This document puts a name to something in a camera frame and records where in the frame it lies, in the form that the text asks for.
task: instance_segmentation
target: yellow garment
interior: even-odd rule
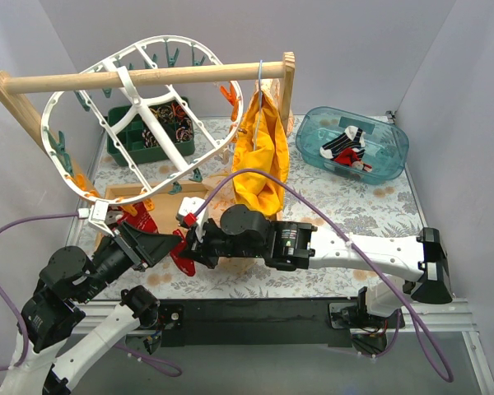
[[[289,150],[287,138],[277,106],[262,87],[262,112],[259,112],[259,96],[255,91],[238,133],[238,142],[232,161],[232,171],[258,169],[270,173],[283,183],[289,174]],[[256,151],[253,137],[260,116]],[[251,210],[273,216],[283,209],[284,188],[261,174],[245,173],[233,178],[235,200]]]

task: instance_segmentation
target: cable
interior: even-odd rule
[[[258,67],[258,121],[256,123],[256,130],[254,131],[253,151],[256,151],[256,142],[258,141],[258,128],[260,127],[260,118],[262,118],[262,64],[263,60],[260,60]]]
[[[147,354],[143,354],[139,351],[132,350],[131,348],[128,348],[126,346],[123,346],[122,344],[115,344],[114,348],[117,348],[122,351],[126,351],[129,354],[132,354],[137,358],[137,360],[141,359],[145,364],[150,365],[152,368],[157,370],[160,373],[163,373],[166,376],[169,377],[179,377],[180,375],[183,374],[183,370],[181,367],[179,367],[177,364],[174,362],[170,362],[169,360],[162,360],[160,358],[154,358],[153,356],[149,356]],[[154,365],[154,364],[162,364],[162,365],[167,365],[171,367],[172,369],[176,370],[175,372],[171,372],[161,366]]]
[[[342,240],[344,240],[346,243],[350,242],[352,249],[368,264],[368,266],[371,267],[371,269],[377,273],[377,276],[392,290],[392,292],[397,296],[397,298],[401,301],[401,303],[406,307],[408,312],[410,313],[410,316],[412,317],[413,320],[413,327],[415,328],[415,332],[417,334],[417,339],[419,341],[419,344],[421,345],[422,352],[424,353],[425,357],[428,359],[428,362],[430,363],[431,367],[436,371],[436,373],[447,383],[452,383],[454,381],[454,373],[452,372],[452,369],[450,368],[450,364],[448,360],[445,357],[444,352],[441,350],[439,344],[437,344],[437,340],[434,338],[434,336],[431,334],[430,329],[428,329],[428,326],[422,321],[421,317],[417,314],[415,309],[412,307],[410,302],[406,300],[404,297],[403,293],[399,291],[396,287],[395,284],[380,270],[380,268],[371,261],[371,259],[368,258],[368,256],[362,251],[355,243],[353,243],[345,234],[344,232],[335,224],[333,221],[331,221],[323,212],[321,212],[317,207],[315,207],[312,203],[310,203],[308,200],[306,200],[303,196],[301,196],[298,192],[296,192],[294,189],[291,187],[287,186],[284,184],[282,181],[277,179],[276,177],[273,177],[272,175],[265,173],[262,170],[257,170],[257,169],[242,169],[238,170],[235,173],[232,173],[225,177],[215,188],[214,190],[208,195],[207,199],[205,202],[200,206],[198,210],[194,213],[194,215],[197,217],[201,213],[201,211],[207,206],[207,204],[216,196],[216,194],[220,191],[223,186],[231,181],[236,175],[243,174],[243,173],[256,173],[256,174],[261,174],[264,177],[271,179],[278,185],[282,186],[285,188],[290,194],[295,196],[298,200],[303,202],[308,208],[310,208],[312,211],[314,211],[316,214],[320,216],[324,221],[326,221],[329,226],[333,228],[335,233],[337,233],[338,237],[340,237]],[[445,367],[446,372],[443,373],[441,372],[439,366],[437,366],[437,363],[431,358],[430,352],[427,350],[426,346],[422,342],[421,334],[419,333],[419,327],[421,327],[422,331],[430,341],[431,345],[433,346],[434,350],[436,351],[437,355],[440,358],[441,363]],[[388,348],[384,352],[382,352],[380,355],[384,355],[385,352],[389,351],[391,349]]]
[[[58,219],[58,218],[70,218],[78,216],[78,212],[69,212],[66,214],[49,214],[47,216],[28,216],[27,218],[21,219],[21,220],[16,220],[13,222],[10,222],[7,225],[4,225],[0,228],[0,234],[4,230],[8,230],[9,228],[12,228],[13,226],[19,225],[19,224],[25,224],[26,222],[32,222],[32,221],[38,221],[38,220],[53,220],[53,219]],[[20,355],[19,360],[15,363],[15,366],[20,366],[22,362],[26,359],[27,356],[27,350],[29,346],[29,341],[30,339],[27,336],[27,326],[26,323],[24,322],[24,319],[22,318],[22,315],[20,311],[16,308],[15,304],[7,296],[6,291],[3,290],[3,288],[0,286],[0,296],[2,299],[6,302],[7,306],[9,309],[15,314],[15,318],[18,321],[18,325],[20,326],[20,332],[22,333],[22,340],[23,340],[23,347],[22,347],[22,353]],[[0,371],[3,370],[8,370],[9,366],[0,366]]]

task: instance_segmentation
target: floral tablecloth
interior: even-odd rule
[[[405,173],[393,181],[373,186],[307,165],[295,146],[295,133],[302,119],[296,116],[293,134],[289,137],[289,185],[346,232],[384,237],[416,235],[419,232],[422,223]],[[203,122],[216,138],[228,133],[228,118],[209,118]],[[195,144],[196,152],[189,160],[208,150],[207,140],[201,133],[196,132]],[[168,160],[140,165],[139,168],[149,181],[162,181],[175,169]],[[200,170],[205,177],[230,168],[230,162],[223,165],[219,160],[212,159]],[[135,175],[128,168],[117,166],[104,148],[95,179],[99,192],[104,194],[107,185],[137,182]],[[324,220],[290,194],[285,198],[283,218],[326,226]],[[84,227],[78,245],[91,254],[95,237],[94,230]],[[197,264],[196,275],[187,277],[168,257],[146,272],[126,272],[96,298],[118,300],[122,289],[138,284],[143,284],[159,299],[351,296],[376,281],[373,272],[343,268],[278,272],[265,267],[261,260],[256,263],[246,260],[223,262],[213,270]]]

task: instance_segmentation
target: white wall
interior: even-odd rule
[[[38,2],[0,0],[0,70],[13,76],[76,71]],[[32,100],[41,109],[47,97],[34,95]],[[71,150],[87,169],[100,130],[71,103],[60,113],[58,126],[67,131]],[[25,216],[74,211],[77,201],[49,159],[0,104],[0,226]],[[70,223],[22,225],[0,237],[0,282],[19,309],[51,253],[65,243]],[[0,299],[0,365],[11,359],[15,332],[15,319]]]
[[[398,110],[430,226],[442,231],[494,374],[494,0],[457,2]]]
[[[363,114],[397,109],[454,4],[454,0],[40,2],[80,70],[153,35],[188,36],[208,46],[224,63],[280,60],[284,51],[294,51],[296,114],[319,105]],[[163,49],[159,56],[165,67]],[[196,114],[229,115],[225,100],[206,85],[179,91],[189,96]],[[252,82],[242,86],[246,95],[252,94]]]

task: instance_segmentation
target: dark green plastic bin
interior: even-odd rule
[[[189,100],[186,97],[182,97],[187,103]],[[123,107],[114,107],[108,111],[108,124],[114,126],[120,121],[123,116],[128,112],[131,106],[125,105]],[[168,131],[168,127],[172,130],[177,130],[177,122],[166,125],[165,130]],[[136,164],[157,162],[159,160],[168,159],[168,156],[163,151],[161,146],[152,146],[146,148],[142,139],[142,131],[144,129],[144,123],[141,120],[141,115],[136,115],[132,122],[127,125],[121,132],[117,133],[117,137],[124,144],[124,148],[128,151],[130,157]],[[176,142],[175,147],[178,149],[182,156],[192,155],[195,151],[194,139],[187,142]],[[119,166],[128,166],[127,161],[124,159],[123,154],[115,148],[114,142],[111,138],[108,138],[108,153],[114,158],[115,163]]]

